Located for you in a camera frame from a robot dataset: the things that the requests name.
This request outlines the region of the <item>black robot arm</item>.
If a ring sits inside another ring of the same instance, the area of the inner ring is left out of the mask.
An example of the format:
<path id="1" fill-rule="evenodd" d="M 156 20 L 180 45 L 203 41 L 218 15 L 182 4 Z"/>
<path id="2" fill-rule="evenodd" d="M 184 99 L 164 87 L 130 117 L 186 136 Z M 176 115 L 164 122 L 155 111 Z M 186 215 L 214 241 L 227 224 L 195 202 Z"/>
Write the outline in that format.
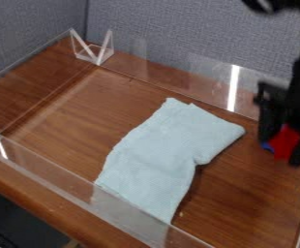
<path id="1" fill-rule="evenodd" d="M 284 10 L 300 12 L 300 0 L 242 0 L 258 14 Z M 284 89 L 262 80 L 254 104 L 259 107 L 258 139 L 275 158 L 300 167 L 300 55 L 294 62 L 292 78 Z"/>

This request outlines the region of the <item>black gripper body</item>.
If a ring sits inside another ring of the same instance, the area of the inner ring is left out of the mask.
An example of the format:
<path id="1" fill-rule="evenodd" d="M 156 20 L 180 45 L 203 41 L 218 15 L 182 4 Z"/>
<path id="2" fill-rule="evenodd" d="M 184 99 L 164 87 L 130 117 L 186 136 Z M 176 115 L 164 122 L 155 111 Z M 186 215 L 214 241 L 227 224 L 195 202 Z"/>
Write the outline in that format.
<path id="1" fill-rule="evenodd" d="M 266 81 L 258 83 L 258 92 L 254 97 L 254 104 L 259 107 L 260 100 L 272 100 L 280 103 L 286 109 L 286 118 L 282 123 L 300 125 L 300 89 L 283 88 Z"/>

